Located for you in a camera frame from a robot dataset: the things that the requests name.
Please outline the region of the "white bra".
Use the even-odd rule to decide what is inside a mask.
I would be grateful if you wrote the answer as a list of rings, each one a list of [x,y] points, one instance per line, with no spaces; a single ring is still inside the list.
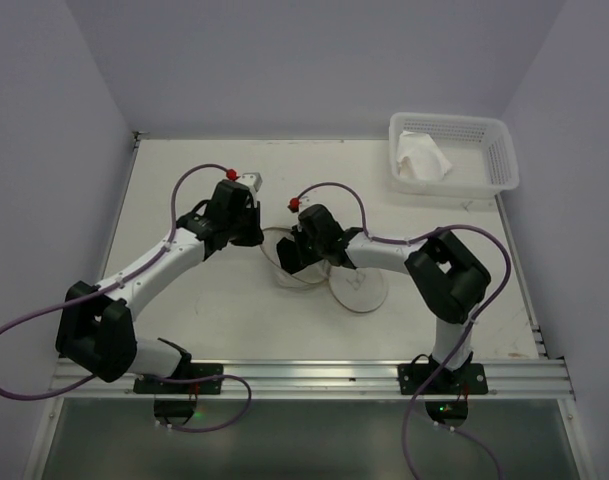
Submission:
[[[403,131],[393,162],[393,171],[401,179],[418,182],[440,182],[452,171],[433,138],[426,133]]]

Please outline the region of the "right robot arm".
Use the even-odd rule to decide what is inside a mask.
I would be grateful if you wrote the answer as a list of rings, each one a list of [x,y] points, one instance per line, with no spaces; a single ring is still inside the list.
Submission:
[[[338,268],[409,275],[436,316],[430,358],[450,371],[471,361],[472,314],[491,275],[452,232],[431,233],[414,244],[373,240],[362,228],[342,228],[326,207],[316,204],[299,214],[289,236],[277,242],[276,252],[280,267],[290,274],[325,261]]]

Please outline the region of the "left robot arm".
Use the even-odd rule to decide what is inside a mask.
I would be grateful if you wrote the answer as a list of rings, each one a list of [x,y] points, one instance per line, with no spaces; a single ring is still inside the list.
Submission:
[[[216,252],[262,243],[260,185],[257,173],[220,181],[203,212],[174,220],[168,235],[131,265],[95,285],[73,285],[56,336],[58,353],[107,383],[126,373],[186,377],[190,353],[168,340],[138,337],[134,322],[157,295]]]

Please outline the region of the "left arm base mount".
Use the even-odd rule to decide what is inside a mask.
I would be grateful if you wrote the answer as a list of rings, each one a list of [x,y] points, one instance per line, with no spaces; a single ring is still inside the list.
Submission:
[[[197,413],[200,395],[221,393],[224,367],[220,363],[187,363],[170,378],[142,376],[134,382],[133,392],[153,395],[154,416],[159,421],[184,426]]]

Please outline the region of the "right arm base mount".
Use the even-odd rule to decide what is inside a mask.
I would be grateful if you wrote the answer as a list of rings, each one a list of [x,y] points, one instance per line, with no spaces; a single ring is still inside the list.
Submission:
[[[489,387],[484,366],[472,361],[470,354],[456,370],[443,368],[421,392],[421,395],[448,396],[447,400],[426,400],[428,416],[440,425],[461,427],[468,418],[468,400],[471,395],[487,395]],[[426,354],[416,356],[408,363],[397,365],[397,379],[402,395],[412,396],[433,374],[438,362]]]

